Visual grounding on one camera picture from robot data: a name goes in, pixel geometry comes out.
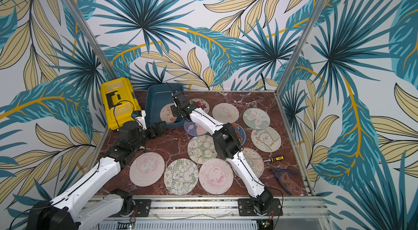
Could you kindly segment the peach bunny bow coaster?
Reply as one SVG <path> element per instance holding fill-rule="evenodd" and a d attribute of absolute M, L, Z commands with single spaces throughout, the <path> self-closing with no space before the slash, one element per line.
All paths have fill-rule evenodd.
<path fill-rule="evenodd" d="M 173 116 L 172 107 L 175 107 L 174 103 L 166 104 L 160 111 L 160 119 L 167 124 L 175 123 L 177 119 Z"/>

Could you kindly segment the pink rainbow unicorn coaster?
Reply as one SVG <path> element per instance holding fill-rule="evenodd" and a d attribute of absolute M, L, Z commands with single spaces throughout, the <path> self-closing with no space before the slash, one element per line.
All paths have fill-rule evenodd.
<path fill-rule="evenodd" d="M 151 186 L 163 175 L 165 161 L 154 152 L 144 153 L 136 158 L 130 167 L 130 180 L 140 187 Z"/>

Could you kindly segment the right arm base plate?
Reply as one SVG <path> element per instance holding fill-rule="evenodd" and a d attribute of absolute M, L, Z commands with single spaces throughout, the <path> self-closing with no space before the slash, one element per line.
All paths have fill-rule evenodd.
<path fill-rule="evenodd" d="M 250 198 L 239 198 L 237 202 L 241 217 L 268 216 L 272 214 L 280 217 L 283 215 L 281 201 L 277 198 L 268 201 L 266 205 Z"/>

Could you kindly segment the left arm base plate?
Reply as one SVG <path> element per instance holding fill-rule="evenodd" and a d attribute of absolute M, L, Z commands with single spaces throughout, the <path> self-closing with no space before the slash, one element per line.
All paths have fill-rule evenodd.
<path fill-rule="evenodd" d="M 110 216 L 110 218 L 147 218 L 151 207 L 150 199 L 133 199 L 123 201 L 122 208 L 119 212 Z"/>

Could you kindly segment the dark blue bunny coaster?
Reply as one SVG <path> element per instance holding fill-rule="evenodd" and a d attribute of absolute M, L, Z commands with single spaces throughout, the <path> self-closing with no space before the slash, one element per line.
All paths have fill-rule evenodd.
<path fill-rule="evenodd" d="M 184 122 L 184 130 L 188 135 L 193 136 L 193 137 L 203 136 L 207 134 L 207 131 L 204 128 L 202 128 L 202 126 L 192 121 Z"/>

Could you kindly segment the teal plastic storage box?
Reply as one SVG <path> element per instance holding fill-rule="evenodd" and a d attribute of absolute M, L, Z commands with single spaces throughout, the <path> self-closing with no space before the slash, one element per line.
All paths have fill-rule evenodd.
<path fill-rule="evenodd" d="M 148 89 L 147 100 L 145 104 L 146 124 L 153 125 L 161 122 L 160 111 L 166 104 L 174 103 L 172 92 L 184 91 L 183 86 L 178 83 L 164 83 L 153 85 Z M 177 128 L 184 125 L 185 120 L 177 117 L 176 122 L 172 124 L 166 123 L 167 129 Z"/>

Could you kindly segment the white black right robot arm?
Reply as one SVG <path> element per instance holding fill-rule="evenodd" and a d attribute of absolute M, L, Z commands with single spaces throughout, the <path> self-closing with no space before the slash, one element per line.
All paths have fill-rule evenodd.
<path fill-rule="evenodd" d="M 187 100 L 182 91 L 173 91 L 172 99 L 175 104 L 172 107 L 174 116 L 181 116 L 194 122 L 211 134 L 218 155 L 232 165 L 245 184 L 249 198 L 253 203 L 252 210 L 258 215 L 265 215 L 269 212 L 273 195 L 261 183 L 246 161 L 242 153 L 243 147 L 239 143 L 232 124 L 217 121 L 205 113 L 196 103 Z"/>

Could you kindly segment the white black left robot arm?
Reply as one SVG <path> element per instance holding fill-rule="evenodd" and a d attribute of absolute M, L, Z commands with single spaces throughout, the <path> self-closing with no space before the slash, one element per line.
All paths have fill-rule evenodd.
<path fill-rule="evenodd" d="M 115 144 L 98 163 L 68 190 L 29 211 L 29 230 L 89 230 L 109 216 L 130 217 L 136 210 L 132 194 L 115 189 L 103 200 L 86 207 L 88 201 L 135 157 L 149 140 L 164 134 L 165 122 L 143 128 L 128 121 L 119 129 Z"/>

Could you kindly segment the green outline bear coaster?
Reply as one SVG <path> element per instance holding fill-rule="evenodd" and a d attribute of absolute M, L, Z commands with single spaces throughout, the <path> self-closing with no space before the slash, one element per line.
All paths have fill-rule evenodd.
<path fill-rule="evenodd" d="M 209 135 L 193 137 L 188 143 L 187 153 L 190 159 L 197 164 L 203 164 L 218 156 L 213 138 Z"/>

